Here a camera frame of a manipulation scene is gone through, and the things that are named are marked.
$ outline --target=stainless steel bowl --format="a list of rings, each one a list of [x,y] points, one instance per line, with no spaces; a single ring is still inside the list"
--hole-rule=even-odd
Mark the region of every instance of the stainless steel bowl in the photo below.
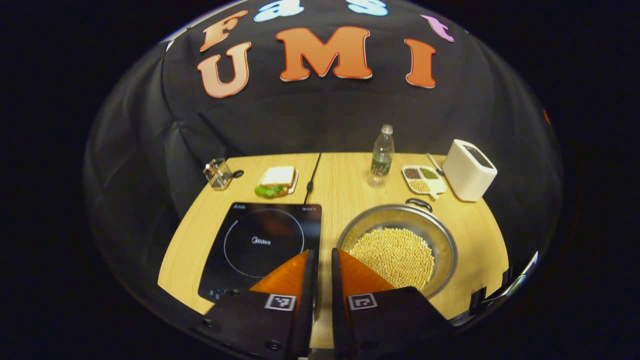
[[[435,296],[456,271],[458,248],[451,232],[433,214],[404,204],[376,206],[347,225],[337,247],[349,252],[365,233],[388,227],[413,231],[429,245],[435,258],[435,268],[431,280],[419,290],[427,299]]]

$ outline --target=glass cup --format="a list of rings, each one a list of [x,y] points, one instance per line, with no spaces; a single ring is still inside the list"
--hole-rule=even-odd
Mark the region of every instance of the glass cup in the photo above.
[[[205,165],[202,173],[213,190],[224,190],[232,179],[231,169],[224,159],[213,159]]]

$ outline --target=midea logo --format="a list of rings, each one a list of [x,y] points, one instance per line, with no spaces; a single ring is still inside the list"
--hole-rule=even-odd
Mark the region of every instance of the midea logo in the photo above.
[[[271,241],[260,239],[257,236],[254,236],[253,238],[251,238],[251,243],[253,243],[253,244],[262,244],[262,245],[271,245]]]

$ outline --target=wooden table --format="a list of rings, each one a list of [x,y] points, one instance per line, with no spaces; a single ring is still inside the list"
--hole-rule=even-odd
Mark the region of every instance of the wooden table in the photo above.
[[[178,226],[164,255],[158,285],[191,309],[205,314],[214,304],[198,295],[200,276],[218,229],[233,202],[276,202],[302,204],[316,165],[318,153],[247,156],[229,158],[231,171],[244,170],[224,191],[208,185],[191,205]],[[445,156],[434,156],[439,165]],[[404,204],[415,197],[433,206],[433,214],[451,231],[458,246],[458,267],[449,284],[430,303],[447,319],[469,307],[473,292],[487,287],[490,294],[501,286],[502,273],[509,267],[507,250],[500,229],[484,200],[462,202],[447,183],[438,200],[413,193],[401,168],[405,165],[433,166],[424,154],[396,154],[386,185],[380,189],[367,185],[370,152],[322,153],[314,178],[314,191],[308,204],[322,206],[319,255],[319,293],[317,319],[312,329],[313,348],[333,348],[331,314],[331,249],[342,230],[361,212],[381,204]],[[292,165],[299,178],[293,194],[265,199],[254,194],[262,174],[269,167]]]

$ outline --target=white plate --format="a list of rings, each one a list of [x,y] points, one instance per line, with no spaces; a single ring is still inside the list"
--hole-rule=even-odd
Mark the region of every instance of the white plate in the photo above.
[[[293,191],[296,189],[296,183],[298,182],[298,169],[297,168],[293,168],[293,183],[291,184],[291,187],[289,188],[289,191],[287,193],[293,193]],[[267,172],[265,171],[264,174],[262,175],[262,177],[260,178],[260,180],[258,181],[258,186],[260,186],[260,184],[262,183],[262,179],[264,179],[264,176],[267,174]]]
[[[422,174],[422,172],[420,171],[420,168],[426,168],[427,170],[431,171],[432,173],[434,173],[438,179],[427,179],[424,177],[424,175]],[[404,174],[404,170],[407,168],[412,168],[415,169],[418,174],[420,175],[420,179],[408,179],[407,176]],[[438,172],[432,168],[432,167],[428,167],[428,166],[424,166],[424,165],[407,165],[402,167],[402,175],[404,177],[404,180],[406,181],[407,185],[409,185],[409,187],[411,188],[411,190],[415,193],[419,193],[419,194],[429,194],[431,192],[433,193],[444,193],[447,191],[447,185],[444,183],[444,180],[442,180],[442,178],[440,177],[440,174],[438,174]],[[427,183],[427,185],[429,186],[429,189],[431,190],[430,192],[419,192],[418,190],[414,189],[411,186],[411,182],[413,180],[422,180],[424,182]]]

